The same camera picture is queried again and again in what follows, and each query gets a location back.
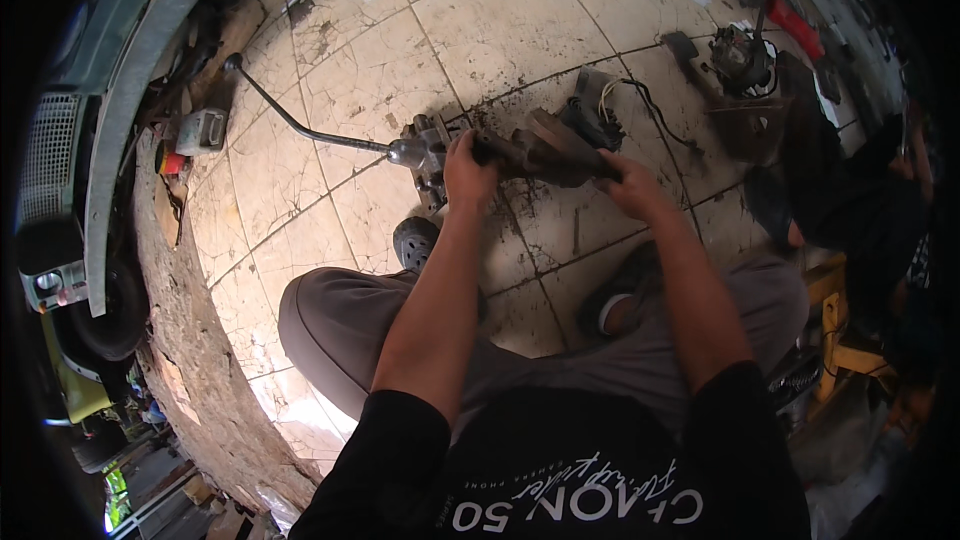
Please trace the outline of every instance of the shoe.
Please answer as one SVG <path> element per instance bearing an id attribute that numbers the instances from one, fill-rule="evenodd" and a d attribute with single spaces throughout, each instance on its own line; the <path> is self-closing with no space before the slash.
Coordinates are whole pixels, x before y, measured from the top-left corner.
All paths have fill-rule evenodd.
<path id="1" fill-rule="evenodd" d="M 777 248 L 795 250 L 787 237 L 793 213 L 786 196 L 786 187 L 770 169 L 755 166 L 743 178 L 743 194 L 747 210 L 767 233 Z"/>
<path id="2" fill-rule="evenodd" d="M 577 327 L 587 338 L 609 341 L 611 336 L 600 330 L 600 313 L 618 294 L 635 294 L 644 279 L 663 276 L 660 254 L 653 240 L 642 243 L 624 259 L 613 277 L 600 284 L 586 297 L 577 311 Z"/>
<path id="3" fill-rule="evenodd" d="M 424 266 L 433 247 L 437 246 L 440 229 L 429 219 L 423 217 L 407 217 L 393 228 L 393 252 L 400 261 L 404 270 L 413 271 L 416 275 L 424 272 Z M 477 322 L 483 323 L 487 318 L 487 299 L 477 288 Z"/>

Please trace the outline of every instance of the tiled floor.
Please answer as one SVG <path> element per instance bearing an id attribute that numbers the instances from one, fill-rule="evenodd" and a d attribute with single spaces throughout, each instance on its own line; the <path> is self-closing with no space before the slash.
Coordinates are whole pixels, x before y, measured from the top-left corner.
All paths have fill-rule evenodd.
<path id="1" fill-rule="evenodd" d="M 705 154 L 662 138 L 636 91 L 619 86 L 623 154 L 656 174 L 718 266 L 769 250 L 744 209 L 745 165 L 724 154 L 702 98 L 659 44 L 682 30 L 706 56 L 716 26 L 756 18 L 735 0 L 260 1 L 270 15 L 245 51 L 246 70 L 295 117 L 335 134 L 389 143 L 427 113 L 506 136 L 531 109 L 559 108 L 585 63 L 643 81 L 667 125 Z M 768 36 L 799 54 L 783 31 Z M 862 143 L 849 101 L 828 110 L 845 148 Z M 329 471 L 355 422 L 283 354 L 283 289 L 321 266 L 398 271 L 391 234 L 420 201 L 408 171 L 293 133 L 247 84 L 227 146 L 194 163 L 188 212 L 203 272 L 264 411 L 297 455 Z M 482 237 L 484 332 L 528 357 L 584 346 L 573 321 L 580 301 L 648 238 L 590 185 L 503 184 Z M 803 251 L 797 263 L 823 258 Z"/>

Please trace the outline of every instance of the tire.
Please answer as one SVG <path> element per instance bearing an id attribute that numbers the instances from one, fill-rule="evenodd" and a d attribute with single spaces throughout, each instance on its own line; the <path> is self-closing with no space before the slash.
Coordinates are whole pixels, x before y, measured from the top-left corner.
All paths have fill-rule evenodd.
<path id="1" fill-rule="evenodd" d="M 83 420 L 83 425 L 91 435 L 74 441 L 73 457 L 83 473 L 97 474 L 116 461 L 130 442 L 115 421 L 91 415 Z"/>
<path id="2" fill-rule="evenodd" d="M 87 303 L 70 308 L 77 334 L 86 346 L 107 361 L 123 361 L 137 350 L 150 315 L 147 289 L 124 261 L 106 263 L 106 314 L 90 315 Z"/>

